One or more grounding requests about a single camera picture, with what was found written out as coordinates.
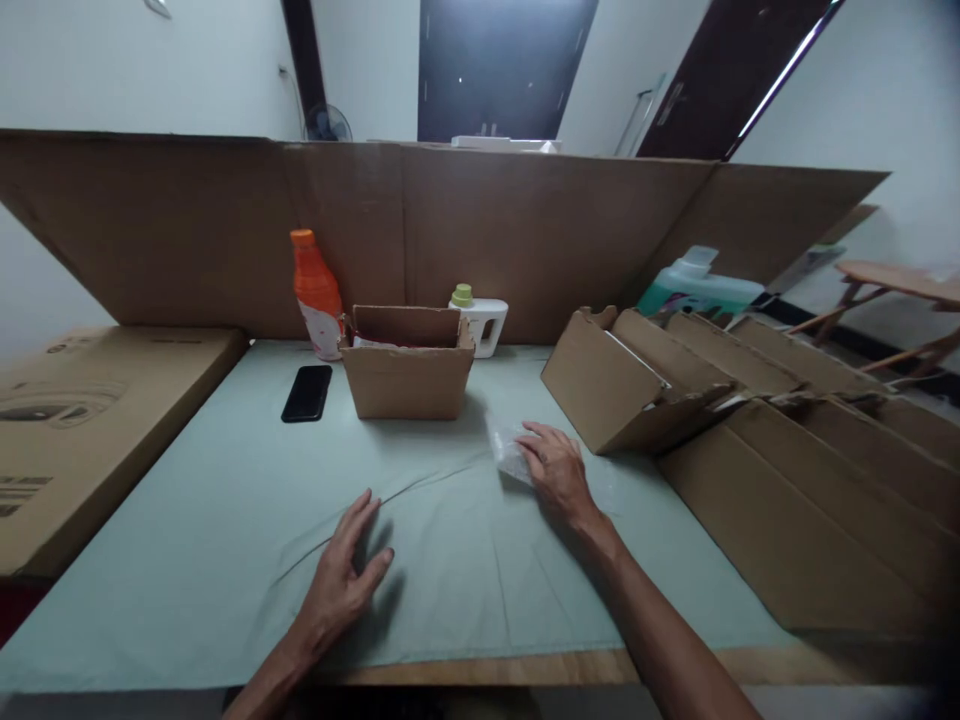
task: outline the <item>wooden stool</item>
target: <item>wooden stool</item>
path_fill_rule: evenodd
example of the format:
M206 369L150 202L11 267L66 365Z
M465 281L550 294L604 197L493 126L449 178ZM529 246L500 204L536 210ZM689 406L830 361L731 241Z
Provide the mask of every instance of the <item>wooden stool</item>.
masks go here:
M896 291L905 295L932 300L934 312L960 312L960 281L955 278L947 282L937 282L928 277L927 272L916 268L901 265L883 265L881 263L861 260L846 260L837 263L837 270L844 274L843 282L850 287L843 294L840 304L830 312L818 315L815 318L800 323L787 331L787 335L795 335L804 330L821 325L813 338L817 347L826 342L830 332L840 322L840 318L850 308L863 305L888 292ZM857 293L864 285L876 285L877 289L857 298ZM924 355L920 364L908 377L922 379L927 373L936 368L944 358L960 347L960 327L946 337L921 345L913 350L907 350L888 358L879 360L860 368L863 372L873 372L880 368L889 367L901 360Z

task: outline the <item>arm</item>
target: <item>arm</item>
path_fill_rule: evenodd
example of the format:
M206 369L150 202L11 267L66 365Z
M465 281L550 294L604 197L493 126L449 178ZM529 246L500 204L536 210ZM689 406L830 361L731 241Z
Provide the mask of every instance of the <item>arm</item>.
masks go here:
M367 564L362 575L353 568L357 542L380 507L380 500L371 501L370 495L367 490L340 518L300 612L224 718L276 716L297 683L369 606L373 591L393 561L393 550L387 548Z
M587 487L576 441L539 423L517 438L538 496L572 531L657 707L669 720L759 715L717 658L647 577Z

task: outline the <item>white plastic bottle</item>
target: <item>white plastic bottle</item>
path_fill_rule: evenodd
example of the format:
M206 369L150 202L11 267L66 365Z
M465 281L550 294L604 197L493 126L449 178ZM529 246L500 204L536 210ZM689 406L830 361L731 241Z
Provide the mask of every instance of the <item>white plastic bottle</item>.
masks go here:
M705 313L717 308L719 314L742 313L760 297L763 285L711 275L710 263L718 254L703 245L691 247L686 255L659 272L637 303L637 309L647 317L660 310Z
M497 349L497 340L500 339L500 331L503 330L503 321L507 319L509 306L503 300L474 298L473 288L466 283L460 283L453 291L447 307L459 310L460 314L467 318L470 337L476 346L473 356L485 358L493 355L493 351ZM484 339L483 329L489 322L493 323L493 327L490 335Z

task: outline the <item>plastic bag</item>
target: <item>plastic bag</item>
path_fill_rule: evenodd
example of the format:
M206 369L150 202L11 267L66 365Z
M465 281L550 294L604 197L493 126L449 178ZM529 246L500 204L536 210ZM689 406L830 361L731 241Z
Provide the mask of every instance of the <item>plastic bag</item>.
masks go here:
M506 423L492 415L487 415L487 434L490 436L490 447L497 463L497 469L515 480L533 487L530 477L530 466L520 451L516 438L520 435L532 435L520 423Z
M530 466L527 464L526 457L520 451L516 439L521 435L532 436L534 433L531 433L520 423L506 422L488 414L487 434L490 437L490 447L493 450L497 469L505 475L533 487ZM617 479L608 467L601 465L594 468L592 473L588 473L587 485L590 487L590 495L598 508L607 514L620 514L617 502Z

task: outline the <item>light green cloth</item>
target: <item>light green cloth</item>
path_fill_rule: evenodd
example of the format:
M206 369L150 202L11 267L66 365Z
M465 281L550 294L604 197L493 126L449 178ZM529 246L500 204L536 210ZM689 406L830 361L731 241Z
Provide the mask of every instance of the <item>light green cloth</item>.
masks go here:
M360 421L335 365L323 419L286 425L296 371L317 361L303 343L255 343L0 652L0 690L246 682L303 598L311 550L366 487L392 498L368 552L396 559L330 666L621 647L487 439L486 412L576 436L540 381L548 354L475 362L456 422ZM649 461L585 455L631 552L708 645L794 642Z

